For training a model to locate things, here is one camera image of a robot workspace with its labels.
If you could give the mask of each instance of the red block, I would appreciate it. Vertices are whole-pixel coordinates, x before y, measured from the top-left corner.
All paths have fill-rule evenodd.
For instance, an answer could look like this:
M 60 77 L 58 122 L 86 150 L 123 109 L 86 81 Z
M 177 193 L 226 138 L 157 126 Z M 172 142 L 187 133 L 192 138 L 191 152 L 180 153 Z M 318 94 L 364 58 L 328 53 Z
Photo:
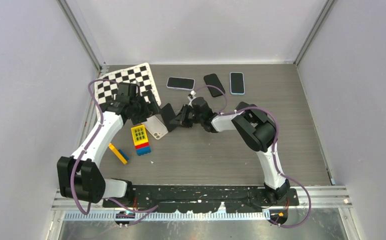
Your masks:
M 145 143 L 142 143 L 140 145 L 137 145 L 137 146 L 135 146 L 135 149 L 141 149 L 141 148 L 144 148 L 147 146 L 149 146 L 149 142 L 145 142 Z

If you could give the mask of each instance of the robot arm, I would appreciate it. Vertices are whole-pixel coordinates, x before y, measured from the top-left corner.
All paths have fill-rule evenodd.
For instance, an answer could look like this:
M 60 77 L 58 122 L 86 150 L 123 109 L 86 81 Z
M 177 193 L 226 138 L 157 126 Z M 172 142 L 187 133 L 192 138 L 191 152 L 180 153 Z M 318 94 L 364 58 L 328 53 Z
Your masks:
M 237 130 L 246 145 L 256 152 L 259 158 L 265 176 L 264 186 L 268 199 L 271 202 L 280 200 L 288 192 L 290 183 L 280 175 L 283 170 L 277 153 L 277 143 L 274 143 L 276 127 L 267 114 L 257 109 L 242 111 L 247 107 L 256 106 L 241 102 L 236 107 L 236 111 L 239 112 L 220 115 L 212 112 L 203 97 L 194 97 L 190 94 L 189 99 L 190 103 L 181 108 L 171 123 L 185 128 L 191 128 L 195 123 L 201 124 L 207 132 L 211 133 Z M 273 159 L 273 144 L 275 144 L 274 155 L 277 166 Z
M 211 124 L 212 124 L 212 127 L 217 132 L 222 132 L 222 131 L 226 131 L 226 130 L 238 130 L 238 129 L 236 129 L 236 126 L 234 123 L 239 125 L 239 121 L 243 121 L 244 115 L 245 115 L 244 111 L 241 111 L 239 113 L 232 114 L 232 115 L 219 115 L 219 116 L 216 116 L 212 119 Z M 265 184 L 268 187 L 270 187 L 271 189 L 278 189 L 278 188 L 283 186 L 283 184 L 286 181 L 286 178 L 282 177 L 277 172 L 276 166 L 274 165 L 273 154 L 272 154 L 271 148 L 272 148 L 272 145 L 270 145 L 266 149 L 266 151 L 259 150 L 259 151 L 255 151 L 255 152 L 259 158 L 259 162 L 261 164 L 263 174 L 265 176 Z M 275 157 L 276 157 L 278 169 L 281 172 L 283 172 L 281 165 L 280 165 L 279 154 L 277 153 L 277 143 L 275 143 L 275 149 L 276 149 Z
M 160 108 L 155 96 L 149 90 L 146 94 L 150 103 L 137 92 L 138 86 L 130 83 L 119 83 L 118 93 L 114 100 L 100 106 L 103 111 L 103 122 L 97 121 L 79 148 L 70 157 L 62 156 L 57 162 L 57 175 L 60 194 L 72 198 L 70 177 L 75 165 L 75 158 L 81 155 L 89 144 L 87 152 L 81 157 L 74 178 L 74 188 L 79 200 L 98 203 L 103 198 L 122 198 L 127 195 L 129 181 L 104 179 L 99 171 L 100 162 L 115 134 L 128 119 L 133 125 L 145 122 L 147 118 L 158 114 Z

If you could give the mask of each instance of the toy building block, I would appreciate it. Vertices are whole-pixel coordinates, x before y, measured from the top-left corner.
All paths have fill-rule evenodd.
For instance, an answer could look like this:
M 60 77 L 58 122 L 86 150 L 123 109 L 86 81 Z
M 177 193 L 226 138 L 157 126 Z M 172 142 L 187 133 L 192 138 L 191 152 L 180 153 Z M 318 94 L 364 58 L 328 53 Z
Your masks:
M 109 143 L 109 149 L 121 160 L 123 164 L 127 164 L 127 160 L 121 155 L 121 153 L 118 151 L 118 149 L 112 145 L 112 143 Z
M 121 149 L 118 149 L 118 152 L 127 160 L 129 161 L 130 158 L 121 150 Z
M 149 146 L 149 139 L 146 133 L 146 128 L 143 124 L 132 127 L 131 135 L 137 155 L 141 156 L 152 152 L 151 147 Z

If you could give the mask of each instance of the checkerboard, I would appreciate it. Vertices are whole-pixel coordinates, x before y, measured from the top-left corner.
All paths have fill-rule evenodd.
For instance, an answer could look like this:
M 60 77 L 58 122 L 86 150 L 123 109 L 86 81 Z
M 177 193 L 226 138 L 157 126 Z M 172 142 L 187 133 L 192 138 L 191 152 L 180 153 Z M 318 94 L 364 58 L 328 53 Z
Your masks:
M 136 83 L 140 87 L 140 93 L 146 102 L 150 102 L 145 92 L 152 90 L 157 104 L 161 105 L 158 89 L 156 88 L 151 68 L 147 62 L 129 68 L 113 71 L 100 77 L 100 79 L 114 80 L 117 83 Z M 94 85 L 94 95 L 99 104 L 112 100 L 118 93 L 118 85 L 108 81 L 96 82 Z

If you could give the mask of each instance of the black mounting plate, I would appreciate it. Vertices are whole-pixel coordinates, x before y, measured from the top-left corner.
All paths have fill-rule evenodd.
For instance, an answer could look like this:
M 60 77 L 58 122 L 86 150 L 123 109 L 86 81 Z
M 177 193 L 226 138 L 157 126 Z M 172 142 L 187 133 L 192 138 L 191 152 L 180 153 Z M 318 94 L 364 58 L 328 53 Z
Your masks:
M 176 210 L 180 213 L 214 213 L 223 202 L 227 213 L 258 213 L 262 212 L 261 207 L 285 206 L 287 199 L 290 206 L 299 205 L 294 188 L 290 188 L 282 199 L 273 204 L 265 198 L 266 189 L 256 185 L 133 185 L 132 188 L 138 208 L 151 208 L 159 204 L 159 213 L 174 213 Z M 103 207 L 118 206 L 104 200 Z

